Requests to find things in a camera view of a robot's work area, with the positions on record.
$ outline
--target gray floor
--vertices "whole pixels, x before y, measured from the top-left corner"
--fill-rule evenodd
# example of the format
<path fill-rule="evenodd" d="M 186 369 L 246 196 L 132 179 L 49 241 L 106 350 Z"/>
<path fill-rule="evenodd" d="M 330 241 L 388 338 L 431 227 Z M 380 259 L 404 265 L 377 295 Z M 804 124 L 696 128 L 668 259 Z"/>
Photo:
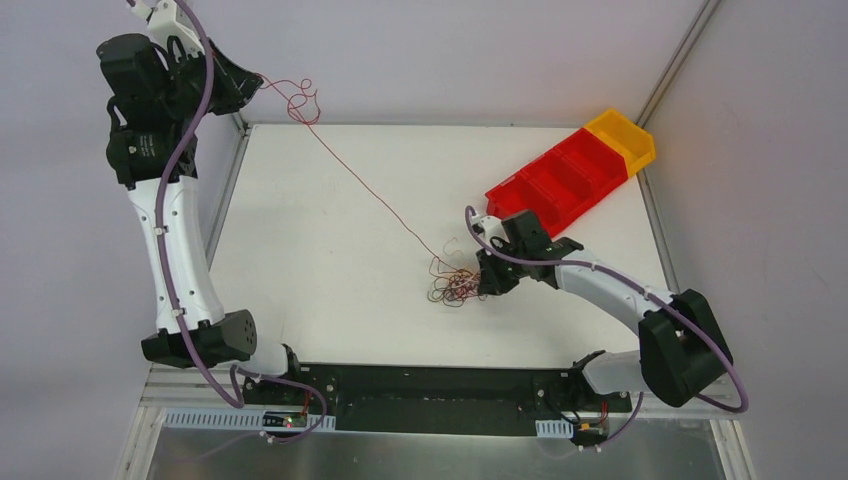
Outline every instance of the gray floor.
<path fill-rule="evenodd" d="M 721 479 L 706 421 L 641 420 L 600 454 L 565 440 L 448 435 L 319 434 L 292 445 L 243 433 L 163 429 L 149 479 Z"/>

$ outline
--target white wall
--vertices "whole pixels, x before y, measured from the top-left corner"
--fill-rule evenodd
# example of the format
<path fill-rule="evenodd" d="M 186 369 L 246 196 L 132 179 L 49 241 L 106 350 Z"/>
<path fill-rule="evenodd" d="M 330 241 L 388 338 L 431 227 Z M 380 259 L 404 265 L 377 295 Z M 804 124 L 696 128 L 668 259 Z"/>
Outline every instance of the white wall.
<path fill-rule="evenodd" d="M 649 125 L 673 263 L 720 316 L 763 479 L 848 470 L 846 22 L 846 2 L 725 2 Z"/>
<path fill-rule="evenodd" d="M 222 51 L 310 77 L 325 121 L 582 125 L 635 117 L 702 0 L 197 2 Z M 260 93 L 251 121 L 289 121 Z"/>
<path fill-rule="evenodd" d="M 147 377 L 153 282 L 106 162 L 111 93 L 94 54 L 143 28 L 122 3 L 3 4 L 0 478 L 110 478 Z M 208 231 L 236 135 L 228 118 L 207 120 Z"/>

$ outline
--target white table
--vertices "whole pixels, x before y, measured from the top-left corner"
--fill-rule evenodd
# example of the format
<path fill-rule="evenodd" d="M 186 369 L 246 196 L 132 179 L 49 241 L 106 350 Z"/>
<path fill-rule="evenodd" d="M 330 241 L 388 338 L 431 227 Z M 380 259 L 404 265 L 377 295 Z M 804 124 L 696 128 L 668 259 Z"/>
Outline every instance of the white table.
<path fill-rule="evenodd" d="M 476 266 L 463 208 L 572 129 L 317 126 L 315 130 L 434 250 Z M 635 178 L 565 232 L 605 262 L 665 285 Z M 525 279 L 502 297 L 427 300 L 430 256 L 299 125 L 253 128 L 212 265 L 227 311 L 302 361 L 562 367 L 638 348 L 587 301 Z"/>

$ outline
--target plastic container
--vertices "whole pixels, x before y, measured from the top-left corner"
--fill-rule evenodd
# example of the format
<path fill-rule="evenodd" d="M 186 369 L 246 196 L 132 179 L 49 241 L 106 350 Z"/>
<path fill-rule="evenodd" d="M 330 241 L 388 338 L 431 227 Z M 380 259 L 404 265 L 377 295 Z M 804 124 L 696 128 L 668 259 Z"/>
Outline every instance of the plastic container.
<path fill-rule="evenodd" d="M 533 210 L 552 236 L 627 180 L 623 157 L 580 129 L 486 193 L 500 218 Z"/>
<path fill-rule="evenodd" d="M 636 175 L 657 157 L 654 137 L 616 110 L 607 110 L 584 128 L 621 154 L 628 177 Z"/>

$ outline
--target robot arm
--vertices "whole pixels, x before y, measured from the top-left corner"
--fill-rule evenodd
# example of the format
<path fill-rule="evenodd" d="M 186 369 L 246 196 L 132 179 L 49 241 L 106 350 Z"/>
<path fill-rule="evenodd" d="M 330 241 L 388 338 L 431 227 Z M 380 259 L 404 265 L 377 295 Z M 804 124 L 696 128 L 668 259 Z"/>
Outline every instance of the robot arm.
<path fill-rule="evenodd" d="M 97 55 L 114 92 L 107 106 L 112 121 L 106 156 L 135 207 L 156 286 L 157 333 L 142 340 L 144 355 L 156 363 L 194 366 L 176 321 L 177 314 L 182 314 L 205 366 L 235 360 L 255 372 L 280 375 L 287 370 L 285 348 L 272 341 L 273 336 L 257 332 L 247 310 L 225 313 L 212 286 L 198 223 L 196 137 L 168 178 L 164 228 L 155 224 L 162 174 L 200 103 L 206 52 L 172 0 L 162 0 L 154 9 L 138 1 L 132 11 L 147 21 L 157 43 L 141 34 L 120 35 L 103 42 Z M 210 45 L 214 79 L 207 113 L 236 112 L 256 93 L 261 77 L 229 61 L 214 43 Z M 179 311 L 171 309 L 165 288 L 157 244 L 160 235 L 170 253 Z"/>
<path fill-rule="evenodd" d="M 500 227 L 507 239 L 495 235 Z M 621 276 L 627 283 L 622 282 L 604 273 L 611 269 L 579 243 L 569 238 L 551 241 L 531 211 L 518 213 L 503 222 L 491 216 L 478 216 L 472 218 L 472 228 L 491 242 L 496 251 L 510 257 L 565 261 L 560 265 L 522 265 L 480 250 L 477 252 L 481 276 L 479 293 L 502 295 L 518 285 L 521 278 L 529 276 L 585 298 L 639 337 L 637 351 L 595 352 L 577 362 L 576 367 L 594 393 L 651 391 L 665 403 L 680 407 L 725 372 L 718 357 L 704 342 L 647 298 L 648 293 L 640 294 L 627 283 L 639 285 L 682 313 L 709 335 L 732 362 L 709 303 L 700 293 L 686 290 L 674 294 L 648 287 L 626 275 Z"/>

